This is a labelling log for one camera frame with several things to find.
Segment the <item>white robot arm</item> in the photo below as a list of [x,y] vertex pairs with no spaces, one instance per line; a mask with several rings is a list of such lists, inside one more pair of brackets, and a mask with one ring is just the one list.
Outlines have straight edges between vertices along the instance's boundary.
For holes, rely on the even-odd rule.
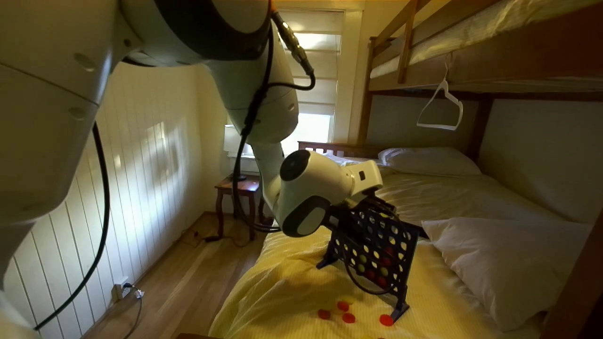
[[200,195],[200,141],[219,114],[260,114],[277,178],[298,82],[273,0],[0,0],[2,339],[34,339],[64,303],[96,318]]

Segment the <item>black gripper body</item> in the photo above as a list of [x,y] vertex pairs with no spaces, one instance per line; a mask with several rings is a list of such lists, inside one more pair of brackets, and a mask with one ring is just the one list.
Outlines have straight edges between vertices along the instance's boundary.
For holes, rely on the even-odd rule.
[[339,203],[328,210],[326,225],[330,229],[343,229],[345,233],[375,233],[388,220],[394,220],[396,212],[390,203],[375,193],[364,193],[356,205]]

